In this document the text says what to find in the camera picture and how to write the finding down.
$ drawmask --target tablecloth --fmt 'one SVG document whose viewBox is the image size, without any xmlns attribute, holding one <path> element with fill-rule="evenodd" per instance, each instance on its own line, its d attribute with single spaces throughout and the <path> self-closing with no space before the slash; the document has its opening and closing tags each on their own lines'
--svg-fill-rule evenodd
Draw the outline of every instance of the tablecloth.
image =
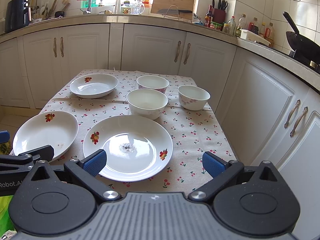
<svg viewBox="0 0 320 240">
<path fill-rule="evenodd" d="M 112 93 L 103 98 L 79 98 L 70 91 L 70 83 L 79 76 L 90 73 L 113 75 L 119 80 L 119 84 Z M 78 120 L 79 132 L 70 149 L 52 164 L 61 164 L 71 158 L 83 159 L 83 140 L 88 130 L 95 123 L 111 116 L 131 114 L 126 95 L 131 90 L 138 88 L 136 79 L 143 75 L 151 74 L 138 71 L 84 70 L 63 87 L 41 112 L 60 110 L 73 114 Z M 189 111 L 180 106 L 178 87 L 181 85 L 196 85 L 193 79 L 170 75 L 158 76 L 164 77 L 170 82 L 165 93 L 169 103 L 161 116 L 155 121 L 171 135 L 173 141 L 172 158 L 160 173 L 143 181 L 117 182 L 100 175 L 97 176 L 97 179 L 121 194 L 128 191 L 182 191 L 189 194 L 192 190 L 212 179 L 202 166 L 203 152 L 210 151 L 225 161 L 235 159 L 231 147 L 208 104 L 201 111 Z"/>
</svg>

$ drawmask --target gray ribbed panel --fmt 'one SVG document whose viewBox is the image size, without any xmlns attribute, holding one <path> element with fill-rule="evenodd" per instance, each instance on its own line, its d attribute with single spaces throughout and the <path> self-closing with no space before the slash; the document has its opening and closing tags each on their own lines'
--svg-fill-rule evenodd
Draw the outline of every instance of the gray ribbed panel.
<svg viewBox="0 0 320 240">
<path fill-rule="evenodd" d="M 43 237 L 19 233 L 13 240 Z M 50 240 L 244 240 L 222 227 L 207 205 L 192 203 L 182 193 L 128 193 L 101 205 L 95 218 L 78 231 Z M 293 240 L 290 235 L 273 240 Z"/>
</svg>

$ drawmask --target pan handle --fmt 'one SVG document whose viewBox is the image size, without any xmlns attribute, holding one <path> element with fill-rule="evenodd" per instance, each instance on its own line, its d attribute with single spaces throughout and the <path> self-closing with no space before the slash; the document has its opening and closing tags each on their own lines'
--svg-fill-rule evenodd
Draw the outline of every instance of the pan handle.
<svg viewBox="0 0 320 240">
<path fill-rule="evenodd" d="M 299 30 L 298 30 L 297 26 L 295 25 L 294 21 L 292 20 L 291 16 L 287 12 L 283 12 L 282 14 L 285 17 L 285 19 L 288 21 L 288 23 L 290 24 L 293 31 L 296 34 L 299 34 Z"/>
</svg>

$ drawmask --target shallow dish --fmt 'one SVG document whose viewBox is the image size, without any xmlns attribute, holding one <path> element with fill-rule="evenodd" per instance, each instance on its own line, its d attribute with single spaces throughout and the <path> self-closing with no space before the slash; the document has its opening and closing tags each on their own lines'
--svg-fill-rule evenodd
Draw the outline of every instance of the shallow dish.
<svg viewBox="0 0 320 240">
<path fill-rule="evenodd" d="M 169 86 L 169 81 L 163 77 L 146 75 L 137 78 L 139 88 L 149 88 L 165 93 Z"/>
<path fill-rule="evenodd" d="M 101 98 L 110 94 L 118 82 L 116 77 L 109 74 L 89 74 L 73 80 L 70 90 L 81 98 Z"/>
<path fill-rule="evenodd" d="M 210 94 L 200 87 L 180 86 L 178 87 L 180 104 L 191 111 L 199 111 L 210 98 Z"/>
<path fill-rule="evenodd" d="M 150 178 L 166 167 L 172 139 L 158 123 L 137 115 L 118 115 L 96 123 L 83 142 L 84 157 L 104 149 L 107 165 L 100 175 L 122 182 Z"/>
<path fill-rule="evenodd" d="M 38 114 L 17 131 L 12 145 L 14 154 L 51 145 L 54 149 L 54 161 L 70 148 L 77 136 L 78 127 L 77 119 L 64 111 Z"/>
<path fill-rule="evenodd" d="M 132 114 L 151 120 L 157 119 L 168 104 L 167 96 L 153 89 L 132 90 L 127 94 L 127 101 Z"/>
</svg>

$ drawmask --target cutting board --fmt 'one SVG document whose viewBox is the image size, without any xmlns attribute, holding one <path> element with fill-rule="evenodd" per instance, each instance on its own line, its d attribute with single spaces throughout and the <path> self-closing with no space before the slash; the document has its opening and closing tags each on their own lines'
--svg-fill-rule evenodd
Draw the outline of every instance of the cutting board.
<svg viewBox="0 0 320 240">
<path fill-rule="evenodd" d="M 190 10 L 193 11 L 194 0 L 153 0 L 153 4 L 151 7 L 151 13 L 159 14 L 158 11 L 161 9 L 169 9 L 171 5 L 175 5 L 179 10 Z M 178 17 L 177 14 L 167 14 L 170 16 Z M 192 13 L 180 13 L 180 18 L 192 19 Z"/>
</svg>

